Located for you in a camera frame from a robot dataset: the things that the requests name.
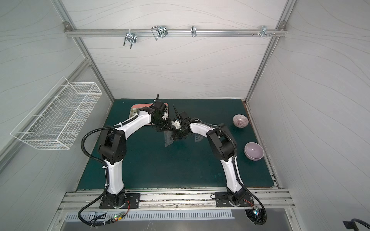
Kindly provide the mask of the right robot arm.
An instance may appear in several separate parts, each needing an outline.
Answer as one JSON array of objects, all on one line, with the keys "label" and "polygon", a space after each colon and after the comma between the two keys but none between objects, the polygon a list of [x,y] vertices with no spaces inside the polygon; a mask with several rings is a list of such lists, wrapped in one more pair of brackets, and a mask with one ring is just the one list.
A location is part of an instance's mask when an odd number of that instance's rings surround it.
[{"label": "right robot arm", "polygon": [[213,125],[198,118],[190,118],[186,112],[175,111],[172,121],[172,139],[179,140],[189,134],[196,134],[208,139],[211,150],[223,167],[226,177],[226,189],[229,204],[238,207],[246,195],[251,192],[241,180],[237,165],[237,143],[225,124]]}]

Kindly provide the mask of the clear plastic ruler pouch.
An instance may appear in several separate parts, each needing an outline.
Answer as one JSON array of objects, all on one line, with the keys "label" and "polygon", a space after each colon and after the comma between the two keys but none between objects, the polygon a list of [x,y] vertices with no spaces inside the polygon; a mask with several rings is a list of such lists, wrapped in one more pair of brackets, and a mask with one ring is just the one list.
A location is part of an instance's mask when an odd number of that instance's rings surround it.
[{"label": "clear plastic ruler pouch", "polygon": [[164,146],[168,147],[173,144],[172,130],[164,131]]}]

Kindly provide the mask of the clear plastic protractor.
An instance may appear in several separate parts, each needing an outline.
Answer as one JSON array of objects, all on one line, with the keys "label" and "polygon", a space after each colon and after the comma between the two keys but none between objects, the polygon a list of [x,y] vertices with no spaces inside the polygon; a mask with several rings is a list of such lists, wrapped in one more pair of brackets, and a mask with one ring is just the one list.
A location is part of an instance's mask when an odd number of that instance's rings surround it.
[{"label": "clear plastic protractor", "polygon": [[195,142],[201,142],[202,139],[203,139],[203,136],[202,135],[195,134]]}]

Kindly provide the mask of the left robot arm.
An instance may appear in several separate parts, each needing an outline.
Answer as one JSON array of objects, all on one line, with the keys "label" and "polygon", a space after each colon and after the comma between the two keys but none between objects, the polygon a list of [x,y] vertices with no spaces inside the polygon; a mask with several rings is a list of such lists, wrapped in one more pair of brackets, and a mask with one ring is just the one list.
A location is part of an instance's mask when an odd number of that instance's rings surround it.
[{"label": "left robot arm", "polygon": [[153,125],[162,132],[168,128],[168,104],[155,100],[142,107],[129,119],[100,134],[99,154],[105,163],[106,191],[102,196],[103,207],[122,208],[128,204],[122,180],[122,163],[127,154],[127,140],[146,125]]}]

